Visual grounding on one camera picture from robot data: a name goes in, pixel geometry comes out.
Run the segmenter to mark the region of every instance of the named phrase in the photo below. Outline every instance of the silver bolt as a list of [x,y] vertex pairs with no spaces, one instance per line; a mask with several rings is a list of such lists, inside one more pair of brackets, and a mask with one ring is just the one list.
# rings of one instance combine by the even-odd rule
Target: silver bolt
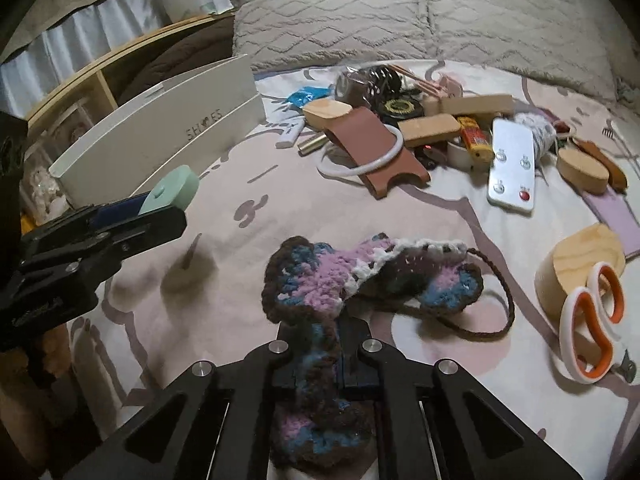
[[380,352],[382,350],[382,343],[377,339],[367,339],[363,341],[362,347],[365,352],[369,352],[375,354],[376,352]]
[[191,373],[198,377],[206,377],[212,370],[213,367],[211,366],[211,363],[207,361],[198,361],[191,367]]
[[447,375],[453,375],[458,371],[458,364],[451,359],[443,359],[438,363],[438,369]]
[[269,350],[274,354],[282,354],[289,349],[289,343],[283,341],[282,339],[276,339],[275,341],[271,341],[269,343]]

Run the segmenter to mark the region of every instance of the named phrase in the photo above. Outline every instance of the crocheted item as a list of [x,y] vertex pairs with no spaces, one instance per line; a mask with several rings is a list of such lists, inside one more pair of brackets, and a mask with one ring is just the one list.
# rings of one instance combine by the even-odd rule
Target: crocheted item
[[367,284],[378,297],[413,296],[421,311],[438,319],[460,312],[483,288],[479,267],[465,263],[467,252],[462,242],[392,240],[385,234],[350,251],[303,237],[281,245],[267,265],[262,306],[270,321],[297,325],[306,347],[295,400],[278,405],[274,414],[276,466],[331,468],[354,460],[373,438],[371,410],[341,399],[335,385],[335,319],[345,301]]

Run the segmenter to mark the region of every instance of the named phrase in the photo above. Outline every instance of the bed sheet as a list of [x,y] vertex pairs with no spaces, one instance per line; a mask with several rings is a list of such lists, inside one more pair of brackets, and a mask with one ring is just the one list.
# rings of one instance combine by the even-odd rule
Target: bed sheet
[[[640,128],[629,116],[614,116],[563,89],[458,62],[401,63],[420,74],[449,73],[468,92],[506,92],[550,108],[587,138],[600,136],[613,120],[623,124],[627,136],[640,139]],[[194,361],[241,360],[276,337],[278,327],[265,318],[260,293],[266,263],[286,238],[303,235],[336,248],[351,248],[379,232],[456,238],[487,254],[508,282],[516,303],[509,334],[497,342],[469,342],[435,321],[364,308],[373,336],[395,344],[410,359],[428,364],[455,359],[583,478],[602,480],[640,424],[640,377],[632,385],[613,374],[593,386],[570,380],[558,357],[555,328],[534,291],[534,274],[549,251],[596,217],[559,176],[550,155],[543,159],[544,177],[536,179],[530,217],[491,206],[485,176],[452,168],[432,171],[424,189],[398,186],[379,201],[357,178],[322,177],[313,156],[303,158],[296,149],[277,150],[274,144],[284,129],[284,98],[301,86],[327,86],[336,73],[337,68],[311,68],[260,79],[267,122],[212,161],[186,211],[184,235],[124,262],[100,286],[98,307],[69,322],[73,367],[102,436]],[[630,183],[627,200],[638,216],[640,178],[628,160],[618,162]],[[632,355],[640,355],[639,270],[636,259],[622,275]],[[498,330],[506,300],[494,276],[484,280],[480,300],[457,321],[473,330]],[[377,478],[374,447],[330,477]],[[276,478],[272,468],[270,478]],[[291,470],[286,478],[308,477]]]

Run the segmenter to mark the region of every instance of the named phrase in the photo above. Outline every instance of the blue packet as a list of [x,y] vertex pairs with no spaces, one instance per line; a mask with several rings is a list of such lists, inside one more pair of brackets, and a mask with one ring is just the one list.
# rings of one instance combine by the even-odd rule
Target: blue packet
[[294,106],[298,108],[302,108],[307,103],[315,99],[319,99],[321,97],[327,97],[331,94],[331,90],[328,88],[318,88],[315,86],[303,86],[297,92],[293,92],[289,97],[287,97],[287,101],[289,101]]

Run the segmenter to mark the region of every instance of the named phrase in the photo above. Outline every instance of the brown cord loop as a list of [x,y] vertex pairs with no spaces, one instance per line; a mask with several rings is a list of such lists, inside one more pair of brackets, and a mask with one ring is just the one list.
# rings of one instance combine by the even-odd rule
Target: brown cord loop
[[486,263],[489,266],[489,268],[492,270],[492,273],[494,273],[495,277],[498,278],[500,285],[502,286],[502,288],[504,289],[507,295],[507,304],[509,309],[508,316],[507,316],[507,324],[504,326],[502,330],[498,332],[471,332],[471,330],[462,328],[456,325],[455,323],[451,322],[449,319],[445,317],[438,316],[436,317],[436,319],[447,328],[450,328],[451,330],[456,332],[458,335],[462,335],[465,338],[468,338],[471,340],[491,341],[491,340],[501,339],[510,330],[511,325],[513,325],[513,322],[515,321],[515,317],[516,317],[516,306],[513,303],[513,296],[511,295],[509,285],[507,285],[507,282],[504,279],[504,276],[502,275],[500,270],[498,270],[498,267],[496,267],[494,263],[485,254],[473,248],[467,249],[466,252],[468,254],[473,254],[474,256],[484,261],[484,263]]

